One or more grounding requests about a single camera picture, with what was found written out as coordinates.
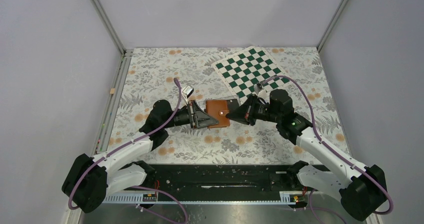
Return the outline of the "brown leather card holder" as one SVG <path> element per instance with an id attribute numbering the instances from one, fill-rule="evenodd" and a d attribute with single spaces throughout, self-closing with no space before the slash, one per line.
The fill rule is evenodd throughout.
<path id="1" fill-rule="evenodd" d="M 208 129 L 227 128 L 229 127 L 230 120 L 226 115 L 230 112 L 227 100 L 206 100 L 205 101 L 206 113 L 218 121 L 217 124 L 209 125 Z"/>

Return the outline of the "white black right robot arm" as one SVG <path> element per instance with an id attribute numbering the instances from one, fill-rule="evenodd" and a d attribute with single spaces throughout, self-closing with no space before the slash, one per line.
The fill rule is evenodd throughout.
<path id="1" fill-rule="evenodd" d="M 299 161 L 294 172 L 287 175 L 287 185 L 293 190 L 303 186 L 317 189 L 340 201 L 354 219 L 365 221 L 388 200 L 384 171 L 377 165 L 367 166 L 328 142 L 314 124 L 294 111 L 287 91 L 275 89 L 269 102 L 255 94 L 226 117 L 254 126 L 257 120 L 276 124 L 279 134 L 295 146 L 314 156 L 328 170 L 321 171 Z"/>

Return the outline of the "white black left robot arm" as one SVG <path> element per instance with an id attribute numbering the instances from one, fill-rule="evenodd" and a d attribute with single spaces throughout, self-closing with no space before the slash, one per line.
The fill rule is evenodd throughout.
<path id="1" fill-rule="evenodd" d="M 167 100 L 156 101 L 140 128 L 140 137 L 109 151 L 94 156 L 81 154 L 75 159 L 61 188 L 69 198 L 68 207 L 89 213 L 106 197 L 124 189 L 152 188 L 155 184 L 153 170 L 147 164 L 132 160 L 159 147 L 168 138 L 167 128 L 188 124 L 194 128 L 217 127 L 226 121 L 228 112 L 224 100 L 208 100 L 205 109 L 192 100 L 175 110 Z"/>

